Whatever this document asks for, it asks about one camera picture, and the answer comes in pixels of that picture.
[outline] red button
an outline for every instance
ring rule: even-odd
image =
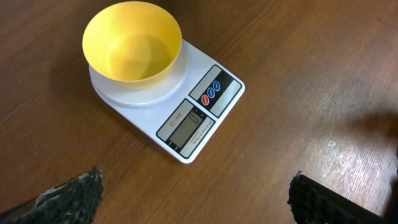
[[[205,106],[209,105],[209,101],[210,101],[210,99],[207,95],[201,96],[201,103],[203,103],[203,105],[205,105]]]

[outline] black object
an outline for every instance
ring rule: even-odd
[[[387,221],[298,172],[287,202],[298,224],[385,224]]]
[[[92,223],[103,190],[102,170],[94,167],[91,171],[0,214],[0,224]]]

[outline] white digital scale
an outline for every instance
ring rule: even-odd
[[[97,94],[182,163],[192,162],[244,92],[244,83],[183,40],[172,73],[144,90],[89,67]]]

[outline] digital display screen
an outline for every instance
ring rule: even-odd
[[[170,140],[174,142],[174,144],[176,144],[179,148],[182,148],[184,144],[188,141],[189,137],[193,134],[193,132],[195,132],[195,130],[199,127],[202,121],[203,118],[191,111],[188,114],[187,118],[170,137]]]

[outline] brown wooden surface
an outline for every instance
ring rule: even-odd
[[[294,223],[302,170],[382,215],[397,177],[398,1],[159,0],[246,92],[190,165],[102,102],[81,49],[116,3],[0,0],[0,212],[97,165],[95,223]]]

